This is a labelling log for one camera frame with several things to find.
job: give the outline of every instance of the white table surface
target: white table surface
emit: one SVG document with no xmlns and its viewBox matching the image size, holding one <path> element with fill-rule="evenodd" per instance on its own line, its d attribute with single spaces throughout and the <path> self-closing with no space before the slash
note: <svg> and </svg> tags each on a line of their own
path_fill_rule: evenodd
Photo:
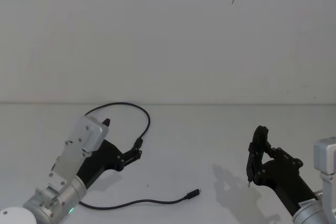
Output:
<svg viewBox="0 0 336 224">
<path fill-rule="evenodd" d="M 50 171 L 77 118 L 93 105 L 0 105 L 0 209 L 20 206 Z M 336 106 L 146 105 L 152 125 L 141 160 L 122 172 L 106 172 L 84 201 L 99 206 L 153 198 L 174 200 L 201 188 L 202 195 L 177 205 L 142 204 L 115 211 L 78 206 L 66 224 L 291 223 L 267 187 L 247 188 L 248 145 L 258 125 L 269 141 L 302 159 L 302 178 L 321 189 L 313 168 L 314 141 L 336 135 Z M 141 111 L 106 108 L 111 119 L 107 140 L 122 151 L 145 127 Z"/>
</svg>

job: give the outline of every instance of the white robot link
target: white robot link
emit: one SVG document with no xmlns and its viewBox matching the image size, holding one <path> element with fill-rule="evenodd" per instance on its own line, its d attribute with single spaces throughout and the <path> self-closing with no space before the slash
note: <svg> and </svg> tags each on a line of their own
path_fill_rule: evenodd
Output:
<svg viewBox="0 0 336 224">
<path fill-rule="evenodd" d="M 48 183 L 38 186 L 23 208 L 0 211 L 0 224 L 60 224 L 105 170 L 121 171 L 139 159 L 142 139 L 137 139 L 133 148 L 123 154 L 104 139 L 109 124 L 109 119 L 101 123 L 82 116 L 46 176 Z"/>
</svg>

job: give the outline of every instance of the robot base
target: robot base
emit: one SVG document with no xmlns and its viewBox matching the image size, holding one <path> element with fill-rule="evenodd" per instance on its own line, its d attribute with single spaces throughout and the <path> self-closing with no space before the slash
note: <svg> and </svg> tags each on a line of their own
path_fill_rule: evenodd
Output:
<svg viewBox="0 0 336 224">
<path fill-rule="evenodd" d="M 36 219 L 32 212 L 21 207 L 10 207 L 0 211 L 0 224 L 36 224 Z"/>
</svg>

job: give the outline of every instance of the black cable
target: black cable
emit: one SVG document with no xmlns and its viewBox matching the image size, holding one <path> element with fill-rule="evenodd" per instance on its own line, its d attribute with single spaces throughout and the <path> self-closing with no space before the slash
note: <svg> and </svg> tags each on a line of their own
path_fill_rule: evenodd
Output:
<svg viewBox="0 0 336 224">
<path fill-rule="evenodd" d="M 142 138 L 146 134 L 146 132 L 149 129 L 149 126 L 151 125 L 151 117 L 149 116 L 148 112 L 144 108 L 142 108 L 142 107 L 140 107 L 136 104 L 130 103 L 130 102 L 111 102 L 111 103 L 107 103 L 107 104 L 96 107 L 96 108 L 86 112 L 85 115 L 88 115 L 88 114 L 92 113 L 93 111 L 100 110 L 102 108 L 109 107 L 109 106 L 112 106 L 112 105 L 127 105 L 127 106 L 132 106 L 132 107 L 138 108 L 139 110 L 142 110 L 143 113 L 145 113 L 146 116 L 147 116 L 148 123 L 147 123 L 147 126 L 146 126 L 145 130 L 142 132 L 142 134 L 138 138 Z"/>
<path fill-rule="evenodd" d="M 147 126 L 146 126 L 145 130 L 142 132 L 142 134 L 137 138 L 137 140 L 141 139 L 146 134 L 146 132 L 149 129 L 149 126 L 151 124 L 151 117 L 149 116 L 148 112 L 144 108 L 142 108 L 142 107 L 140 107 L 140 106 L 138 106 L 136 104 L 129 103 L 129 102 L 112 102 L 112 103 L 107 103 L 107 104 L 104 104 L 102 106 L 96 107 L 96 108 L 88 111 L 87 113 L 85 113 L 85 115 L 88 115 L 88 114 L 90 114 L 93 111 L 96 111 L 96 110 L 99 110 L 99 109 L 102 109 L 102 108 L 105 108 L 105 107 L 108 107 L 108 106 L 112 106 L 112 105 L 128 105 L 128 106 L 132 106 L 132 107 L 138 108 L 139 110 L 142 110 L 146 114 L 146 116 L 148 118 Z M 196 190 L 193 190 L 192 192 L 188 193 L 183 198 L 178 199 L 178 200 L 160 201 L 160 200 L 153 200 L 153 199 L 140 199 L 140 200 L 135 200 L 135 201 L 132 201 L 132 202 L 129 202 L 129 203 L 125 203 L 125 204 L 118 205 L 118 206 L 113 206 L 113 207 L 95 207 L 95 206 L 88 205 L 88 204 L 86 204 L 86 203 L 84 203 L 82 201 L 80 201 L 79 204 L 82 205 L 82 206 L 84 206 L 84 207 L 87 207 L 87 208 L 90 208 L 90 209 L 94 209 L 94 210 L 114 210 L 114 209 L 123 208 L 123 207 L 127 207 L 127 206 L 130 206 L 130 205 L 138 204 L 138 203 L 143 203 L 143 202 L 149 202 L 149 203 L 155 203 L 155 204 L 164 204 L 164 205 L 171 205 L 171 204 L 176 204 L 176 203 L 182 202 L 182 201 L 184 201 L 186 199 L 192 199 L 192 198 L 196 197 L 197 195 L 199 195 L 200 193 L 201 193 L 201 191 L 199 189 L 196 189 Z"/>
<path fill-rule="evenodd" d="M 94 206 L 85 204 L 83 202 L 80 202 L 79 204 L 82 205 L 82 206 L 84 206 L 84 207 L 93 209 L 93 210 L 115 210 L 115 209 L 118 209 L 118 208 L 127 207 L 127 206 L 130 206 L 130 205 L 134 205 L 134 204 L 138 204 L 138 203 L 143 203 L 143 202 L 149 202 L 149 203 L 155 203 L 155 204 L 163 204 L 163 205 L 172 205 L 172 204 L 180 203 L 180 202 L 182 202 L 182 201 L 184 201 L 186 199 L 192 199 L 192 198 L 196 197 L 197 195 L 199 195 L 200 193 L 201 193 L 201 191 L 199 189 L 196 189 L 196 190 L 188 193 L 183 198 L 178 199 L 178 200 L 160 201 L 160 200 L 154 200 L 154 199 L 140 199 L 140 200 L 135 200 L 135 201 L 132 201 L 132 202 L 129 202 L 129 203 L 125 203 L 125 204 L 122 204 L 122 205 L 118 205 L 118 206 L 114 206 L 114 207 L 94 207 Z"/>
</svg>

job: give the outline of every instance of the cable connector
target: cable connector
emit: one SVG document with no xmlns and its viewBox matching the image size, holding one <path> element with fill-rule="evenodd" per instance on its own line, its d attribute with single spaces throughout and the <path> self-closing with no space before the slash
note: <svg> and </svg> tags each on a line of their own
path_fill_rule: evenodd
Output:
<svg viewBox="0 0 336 224">
<path fill-rule="evenodd" d="M 135 140 L 133 148 L 140 149 L 142 146 L 142 143 L 143 143 L 142 138 L 141 137 L 137 138 L 137 140 Z"/>
<path fill-rule="evenodd" d="M 192 198 L 200 195 L 200 193 L 201 193 L 200 189 L 193 190 L 190 193 L 188 193 L 186 196 L 184 196 L 184 199 L 192 199 Z"/>
</svg>

